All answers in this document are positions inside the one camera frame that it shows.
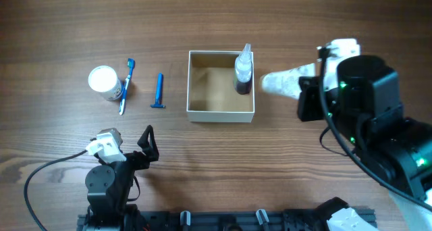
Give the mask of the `white printed tube bottle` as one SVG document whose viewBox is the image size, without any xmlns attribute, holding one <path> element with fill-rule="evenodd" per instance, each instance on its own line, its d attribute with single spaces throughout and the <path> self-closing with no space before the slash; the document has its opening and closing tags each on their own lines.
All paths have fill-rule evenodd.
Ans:
<svg viewBox="0 0 432 231">
<path fill-rule="evenodd" d="M 299 100 L 301 93 L 299 79 L 302 76 L 314 77 L 315 64 L 310 63 L 290 70 L 265 74 L 260 78 L 260 86 L 265 93 Z"/>
</svg>

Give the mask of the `white cylindrical cup container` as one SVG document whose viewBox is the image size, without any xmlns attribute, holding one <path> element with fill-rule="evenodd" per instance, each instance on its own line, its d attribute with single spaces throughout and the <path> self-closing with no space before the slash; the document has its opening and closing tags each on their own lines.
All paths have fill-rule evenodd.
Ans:
<svg viewBox="0 0 432 231">
<path fill-rule="evenodd" d="M 116 71 L 109 66 L 93 69 L 88 76 L 88 85 L 108 101 L 119 99 L 123 93 L 123 86 Z"/>
</svg>

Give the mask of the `blue white toothbrush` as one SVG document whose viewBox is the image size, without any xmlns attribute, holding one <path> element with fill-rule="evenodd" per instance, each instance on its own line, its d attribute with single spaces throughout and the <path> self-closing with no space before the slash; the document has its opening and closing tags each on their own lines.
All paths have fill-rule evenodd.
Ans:
<svg viewBox="0 0 432 231">
<path fill-rule="evenodd" d="M 124 82 L 124 92 L 122 94 L 122 98 L 121 98 L 120 105 L 119 105 L 119 114 L 121 116 L 124 114 L 125 109 L 126 109 L 126 97 L 127 97 L 129 83 L 132 79 L 132 74 L 133 74 L 133 70 L 135 68 L 135 64 L 136 64 L 136 62 L 134 59 L 132 59 L 132 58 L 128 59 L 127 66 L 129 67 L 129 74 L 126 77 L 125 82 Z"/>
</svg>

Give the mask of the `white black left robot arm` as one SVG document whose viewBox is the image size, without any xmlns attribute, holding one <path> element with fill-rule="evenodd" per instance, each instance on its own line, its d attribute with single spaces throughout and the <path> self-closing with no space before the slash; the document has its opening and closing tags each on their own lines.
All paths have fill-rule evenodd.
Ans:
<svg viewBox="0 0 432 231">
<path fill-rule="evenodd" d="M 148 125 L 139 138 L 140 151 L 123 153 L 123 140 L 116 128 L 100 131 L 86 146 L 99 165 L 86 175 L 89 206 L 77 221 L 77 230 L 150 230 L 151 227 L 130 198 L 130 189 L 138 186 L 135 172 L 148 169 L 159 160 L 153 127 Z"/>
</svg>

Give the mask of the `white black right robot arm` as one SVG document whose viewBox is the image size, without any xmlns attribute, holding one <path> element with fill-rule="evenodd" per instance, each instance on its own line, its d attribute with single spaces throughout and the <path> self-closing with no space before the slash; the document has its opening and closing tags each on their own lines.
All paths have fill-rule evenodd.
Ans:
<svg viewBox="0 0 432 231">
<path fill-rule="evenodd" d="M 358 55 L 335 71 L 336 87 L 324 77 L 299 79 L 298 116 L 327 120 L 345 152 L 388 189 L 411 230 L 431 229 L 431 125 L 404 117 L 398 73 L 381 58 Z"/>
</svg>

